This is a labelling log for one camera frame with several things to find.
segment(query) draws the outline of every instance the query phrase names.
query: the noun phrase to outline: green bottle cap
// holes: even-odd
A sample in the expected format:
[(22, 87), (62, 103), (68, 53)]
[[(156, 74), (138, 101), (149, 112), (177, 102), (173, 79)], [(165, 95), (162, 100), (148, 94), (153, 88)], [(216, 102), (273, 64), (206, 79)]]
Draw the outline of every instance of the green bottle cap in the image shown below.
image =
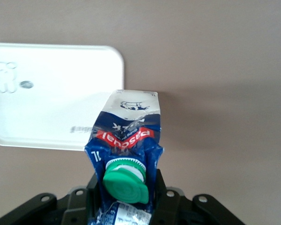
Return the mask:
[(146, 167), (135, 158), (117, 158), (106, 164), (103, 185), (111, 196), (125, 203), (148, 203)]

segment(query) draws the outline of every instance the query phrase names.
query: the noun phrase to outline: table surface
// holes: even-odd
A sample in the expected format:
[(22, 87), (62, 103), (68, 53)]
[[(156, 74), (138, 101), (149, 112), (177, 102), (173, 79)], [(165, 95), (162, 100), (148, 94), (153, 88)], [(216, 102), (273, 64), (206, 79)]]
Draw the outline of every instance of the table surface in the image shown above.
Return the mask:
[[(115, 47), (125, 88), (159, 93), (167, 186), (281, 225), (281, 0), (0, 0), (0, 42)], [(0, 146), (0, 217), (93, 173), (82, 151)]]

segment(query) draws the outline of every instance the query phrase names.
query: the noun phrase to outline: white tray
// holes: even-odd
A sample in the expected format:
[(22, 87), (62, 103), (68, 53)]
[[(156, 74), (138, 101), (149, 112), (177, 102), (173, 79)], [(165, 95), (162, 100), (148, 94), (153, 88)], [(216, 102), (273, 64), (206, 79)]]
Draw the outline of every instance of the white tray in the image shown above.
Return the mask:
[(0, 43), (0, 145), (83, 150), (108, 97), (123, 88), (112, 47)]

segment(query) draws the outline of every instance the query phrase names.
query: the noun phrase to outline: plastic cap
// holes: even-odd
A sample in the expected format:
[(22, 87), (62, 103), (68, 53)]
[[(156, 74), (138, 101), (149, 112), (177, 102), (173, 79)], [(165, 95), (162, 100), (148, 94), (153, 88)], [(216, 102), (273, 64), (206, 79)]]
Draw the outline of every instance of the plastic cap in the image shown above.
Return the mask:
[(117, 158), (107, 163), (103, 185), (111, 196), (125, 203), (148, 203), (146, 168), (137, 159)]

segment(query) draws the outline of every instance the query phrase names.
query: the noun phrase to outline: gray background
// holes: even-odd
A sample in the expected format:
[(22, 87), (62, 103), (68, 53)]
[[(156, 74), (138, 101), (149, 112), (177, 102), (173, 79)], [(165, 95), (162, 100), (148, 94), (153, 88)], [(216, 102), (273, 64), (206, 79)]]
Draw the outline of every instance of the gray background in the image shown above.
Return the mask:
[[(0, 0), (0, 42), (117, 48), (126, 89), (159, 92), (166, 184), (281, 225), (281, 0)], [(0, 147), (0, 216), (93, 172), (84, 152)]]

